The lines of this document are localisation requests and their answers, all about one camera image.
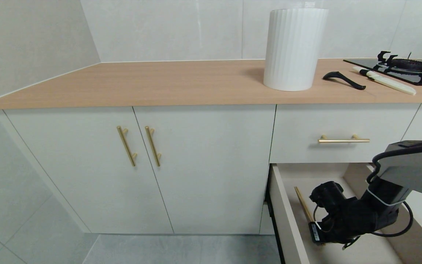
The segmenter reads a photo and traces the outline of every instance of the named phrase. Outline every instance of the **label sticker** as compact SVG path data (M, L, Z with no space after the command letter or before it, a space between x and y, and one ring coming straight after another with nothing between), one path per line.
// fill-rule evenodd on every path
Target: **label sticker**
M312 224L312 231L314 231L315 241L320 241L320 238L318 237L317 226L315 224Z

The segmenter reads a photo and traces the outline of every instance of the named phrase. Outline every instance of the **black handle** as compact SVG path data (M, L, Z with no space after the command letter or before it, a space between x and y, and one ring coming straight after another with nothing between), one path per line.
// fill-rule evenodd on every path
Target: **black handle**
M341 72L338 72L338 71L329 72L329 73L325 74L325 76L322 79L328 80L330 78L340 78L340 79L349 83L352 87L354 87L355 89L358 89L358 90L364 90L366 88L365 85L360 85L360 84L357 84L356 82L353 82L348 77L344 76L343 74L341 74Z

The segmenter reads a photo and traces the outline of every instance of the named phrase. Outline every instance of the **open drawer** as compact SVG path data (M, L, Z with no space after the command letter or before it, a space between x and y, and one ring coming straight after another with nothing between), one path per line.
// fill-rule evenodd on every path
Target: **open drawer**
M353 246L342 250L342 244L317 246L312 243L308 222L295 192L298 187L308 209L315 203L308 198L318 185L333 180L339 183L345 197L360 197L366 190L367 164L272 164L269 179L268 204L273 218L282 261L287 264L363 264L363 263L422 263L422 223L415 220L404 235L384 238L365 234ZM323 208L316 219L326 215ZM406 227L409 215L400 207L397 222L382 229L392 234Z

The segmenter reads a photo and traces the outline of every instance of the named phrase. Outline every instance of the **knife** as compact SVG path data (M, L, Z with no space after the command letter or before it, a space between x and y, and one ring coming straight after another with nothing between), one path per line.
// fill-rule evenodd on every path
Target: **knife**
M377 73L373 72L372 70L367 70L363 67L354 66L353 70L358 72L359 74L368 77L368 79L373 80L377 83L380 83L382 85L385 85L387 87L390 87L392 89L395 89L400 92L404 92L409 95L415 95L416 90L412 87L409 87L408 85L404 85L400 82L397 82L395 80L392 80L387 77L383 77L381 75L378 75Z

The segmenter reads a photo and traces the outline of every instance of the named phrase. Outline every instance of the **floor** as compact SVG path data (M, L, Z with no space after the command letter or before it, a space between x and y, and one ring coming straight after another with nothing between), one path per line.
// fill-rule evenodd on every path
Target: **floor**
M100 235L83 264L279 264L275 236Z

